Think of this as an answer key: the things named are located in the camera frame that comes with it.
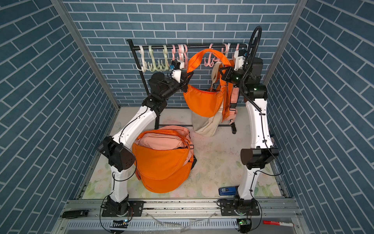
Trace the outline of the orange sling bag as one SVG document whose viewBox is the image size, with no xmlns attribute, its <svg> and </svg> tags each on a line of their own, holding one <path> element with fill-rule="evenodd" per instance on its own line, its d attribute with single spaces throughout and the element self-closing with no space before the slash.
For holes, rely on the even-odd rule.
<svg viewBox="0 0 374 234">
<path fill-rule="evenodd" d="M 136 176 L 153 193 L 164 194 L 177 189 L 190 175 L 192 161 L 183 165 L 188 149 L 153 150 L 133 143 Z"/>
<path fill-rule="evenodd" d="M 214 56 L 218 57 L 223 63 L 223 66 L 232 66 L 228 58 L 223 53 L 214 49 L 205 49 L 195 54 L 189 60 L 189 66 L 187 68 L 188 73 L 193 72 L 200 66 L 206 53 L 212 53 Z M 199 90 L 189 84 L 188 91 L 184 93 L 184 98 L 190 110 L 202 117 L 214 117 L 219 109 L 223 108 L 223 121 L 227 121 L 230 117 L 232 117 L 232 114 L 235 113 L 230 109 L 233 84 L 225 82 L 222 75 L 218 76 L 218 81 L 220 87 L 214 92 Z"/>
</svg>

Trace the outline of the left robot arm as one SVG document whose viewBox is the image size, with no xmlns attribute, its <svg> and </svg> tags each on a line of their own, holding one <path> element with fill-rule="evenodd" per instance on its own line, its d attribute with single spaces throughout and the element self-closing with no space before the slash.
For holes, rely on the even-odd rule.
<svg viewBox="0 0 374 234">
<path fill-rule="evenodd" d="M 108 159 L 111 167 L 112 191 L 103 200 L 103 216 L 131 215 L 127 182 L 131 178 L 129 169 L 137 162 L 131 151 L 132 144 L 143 130 L 167 106 L 168 99 L 178 91 L 184 93 L 193 72 L 174 70 L 167 77 L 157 72 L 149 79 L 151 93 L 144 99 L 135 116 L 114 136 L 107 136 L 98 145 L 97 150 Z"/>
</svg>

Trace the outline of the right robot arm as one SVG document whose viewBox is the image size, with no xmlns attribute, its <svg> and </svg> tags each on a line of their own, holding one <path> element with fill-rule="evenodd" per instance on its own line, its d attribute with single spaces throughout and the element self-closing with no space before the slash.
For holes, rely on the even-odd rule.
<svg viewBox="0 0 374 234">
<path fill-rule="evenodd" d="M 233 199 L 222 198 L 217 201 L 222 216 L 260 215 L 260 205 L 254 198 L 256 183 L 265 166 L 279 154 L 269 133 L 267 88 L 260 83 L 263 62 L 256 57 L 261 35 L 262 27 L 257 26 L 251 35 L 247 52 L 236 56 L 235 66 L 219 69 L 225 82 L 239 88 L 245 100 L 251 130 L 250 147 L 241 150 L 244 172 L 240 185 L 219 190 L 221 196 L 233 194 Z"/>
</svg>

